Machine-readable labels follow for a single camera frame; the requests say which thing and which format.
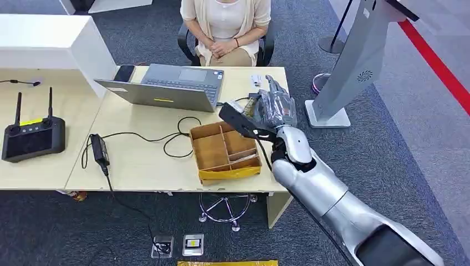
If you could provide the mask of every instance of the red line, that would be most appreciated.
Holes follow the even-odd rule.
[[[454,74],[452,74],[449,68],[426,43],[408,19],[398,22],[398,24],[415,45],[416,49],[418,49],[418,52],[420,52],[428,65],[434,70],[434,73],[436,73],[467,114],[470,115],[470,93],[468,90],[458,81]]]

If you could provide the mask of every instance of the office chair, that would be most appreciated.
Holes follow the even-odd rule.
[[[206,207],[203,200],[203,195],[207,196],[208,198],[218,198],[218,200],[214,201],[210,207]],[[230,199],[233,201],[238,198],[246,198],[246,202],[244,203],[244,207],[241,211],[234,213],[232,206],[230,204]],[[213,220],[214,222],[218,223],[231,223],[232,224],[232,231],[238,232],[240,231],[240,224],[237,222],[248,210],[250,203],[255,203],[258,201],[258,196],[255,194],[250,193],[230,193],[228,195],[220,194],[220,193],[199,193],[199,206],[201,208],[201,216],[199,216],[199,221],[201,223],[207,221],[207,218]],[[211,210],[213,210],[217,205],[220,203],[225,203],[228,214],[230,218],[217,218],[212,214],[209,214]]]
[[[267,67],[271,61],[271,57],[274,52],[274,33],[275,28],[273,21],[269,22],[268,32],[266,35],[261,37],[259,42],[258,50],[258,60],[256,62],[257,67]],[[181,25],[180,32],[178,32],[178,46],[185,54],[186,57],[191,61],[192,66],[200,66],[201,62],[196,53],[191,52],[188,46],[188,35],[190,34],[189,29],[186,27],[185,23]]]

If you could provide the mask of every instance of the beige pants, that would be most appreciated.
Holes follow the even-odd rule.
[[[201,60],[201,65],[206,65],[206,58],[204,58],[200,53],[197,53],[199,59]],[[251,58],[249,57],[247,51],[237,48],[230,53],[220,57],[212,57],[211,67],[251,67]]]

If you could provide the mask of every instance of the speaker grille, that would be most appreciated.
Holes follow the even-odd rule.
[[[374,73],[370,70],[364,70],[361,72],[361,74],[359,74],[356,78],[357,81],[359,82],[365,82],[365,81],[368,81],[369,79],[372,78],[372,75]]]

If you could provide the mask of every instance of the laptop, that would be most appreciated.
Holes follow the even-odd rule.
[[[215,112],[221,70],[151,64],[141,83],[95,79],[132,104]]]

